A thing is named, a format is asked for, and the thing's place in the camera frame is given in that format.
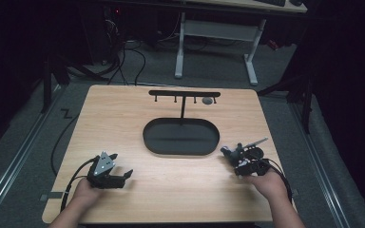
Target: wooden tabletop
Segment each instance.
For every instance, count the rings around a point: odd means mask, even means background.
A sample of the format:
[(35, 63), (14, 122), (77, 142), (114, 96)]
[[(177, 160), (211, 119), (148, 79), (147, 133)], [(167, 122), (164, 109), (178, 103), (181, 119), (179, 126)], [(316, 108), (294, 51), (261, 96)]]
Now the wooden tabletop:
[[(151, 89), (220, 92), (216, 104), (186, 99), (185, 117), (206, 119), (220, 131), (216, 150), (206, 156), (161, 156), (144, 145), (147, 123), (178, 118), (182, 99), (148, 94)], [(251, 89), (94, 85), (90, 88), (64, 156), (53, 192), (63, 192), (82, 163), (102, 151), (118, 154), (111, 175), (133, 169), (123, 189), (106, 189), (83, 223), (223, 222), (272, 220), (267, 200), (244, 183), (220, 152), (237, 143), (259, 145), (280, 165), (257, 93)], [(89, 165), (81, 170), (86, 175)], [(70, 201), (77, 180), (70, 190)], [(52, 222), (61, 199), (49, 199), (43, 221)]]

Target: hand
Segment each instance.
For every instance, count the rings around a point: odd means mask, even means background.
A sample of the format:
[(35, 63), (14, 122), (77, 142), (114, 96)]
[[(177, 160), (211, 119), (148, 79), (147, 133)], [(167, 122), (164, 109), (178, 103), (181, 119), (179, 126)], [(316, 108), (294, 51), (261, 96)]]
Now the hand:
[(83, 178), (76, 186), (71, 202), (77, 202), (79, 206), (87, 210), (96, 203), (102, 193), (103, 189), (92, 187), (90, 182)]
[(246, 181), (254, 184), (257, 190), (268, 200), (287, 199), (287, 189), (280, 175), (269, 168), (263, 176), (245, 176)]
[(287, 197), (287, 189), (280, 175), (269, 168), (263, 176), (246, 176), (244, 179), (254, 184), (271, 207), (272, 220), (276, 228), (304, 228), (304, 223)]
[(72, 200), (51, 223), (49, 228), (78, 227), (78, 222), (82, 215), (96, 203), (103, 192), (103, 189), (92, 187), (86, 178), (81, 179)]

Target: human hand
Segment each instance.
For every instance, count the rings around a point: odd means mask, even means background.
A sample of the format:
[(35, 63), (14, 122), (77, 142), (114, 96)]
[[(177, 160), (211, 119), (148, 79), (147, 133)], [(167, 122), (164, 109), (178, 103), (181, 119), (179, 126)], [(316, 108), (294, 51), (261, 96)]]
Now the human hand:
[(272, 168), (269, 168), (263, 176), (245, 176), (243, 179), (254, 184), (268, 200), (287, 199), (286, 186), (280, 175)]
[(83, 178), (76, 186), (75, 193), (73, 194), (70, 203), (77, 203), (78, 206), (87, 210), (96, 203), (103, 192), (103, 189), (92, 187), (90, 182), (86, 178)]

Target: desk leg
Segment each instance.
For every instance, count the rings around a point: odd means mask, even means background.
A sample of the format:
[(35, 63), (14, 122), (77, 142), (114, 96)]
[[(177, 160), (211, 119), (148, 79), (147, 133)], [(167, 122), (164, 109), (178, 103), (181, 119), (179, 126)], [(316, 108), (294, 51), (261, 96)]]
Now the desk leg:
[(259, 24), (259, 27), (256, 31), (256, 36), (255, 36), (253, 44), (250, 48), (250, 53), (244, 55), (245, 66), (247, 67), (248, 77), (250, 78), (250, 84), (252, 86), (256, 86), (258, 84), (257, 75), (256, 75), (256, 72), (255, 72), (254, 66), (253, 66), (253, 58), (254, 58), (254, 54), (256, 53), (257, 46), (259, 44), (260, 36), (262, 35), (263, 28), (265, 27), (265, 23), (266, 23), (266, 20), (262, 19)]
[(177, 53), (176, 73), (175, 78), (181, 79), (183, 77), (183, 37), (185, 33), (185, 12), (182, 12), (182, 21), (180, 25), (180, 43), (179, 51)]

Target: white desk frame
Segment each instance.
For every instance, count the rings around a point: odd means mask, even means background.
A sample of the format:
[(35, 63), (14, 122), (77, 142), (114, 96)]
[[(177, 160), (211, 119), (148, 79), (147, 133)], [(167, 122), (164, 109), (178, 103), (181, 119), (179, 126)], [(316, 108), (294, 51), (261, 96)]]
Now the white desk frame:
[(262, 19), (258, 27), (248, 27), (233, 24), (223, 24), (214, 22), (185, 20), (185, 13), (182, 13), (180, 28), (180, 43), (177, 53), (176, 73), (175, 77), (181, 79), (183, 76), (183, 39), (185, 35), (204, 36), (228, 40), (240, 40), (251, 42), (248, 54), (244, 54), (244, 63), (247, 66), (247, 73), (250, 84), (256, 86), (258, 84), (256, 72), (253, 66), (253, 58), (256, 53), (260, 36), (266, 20)]

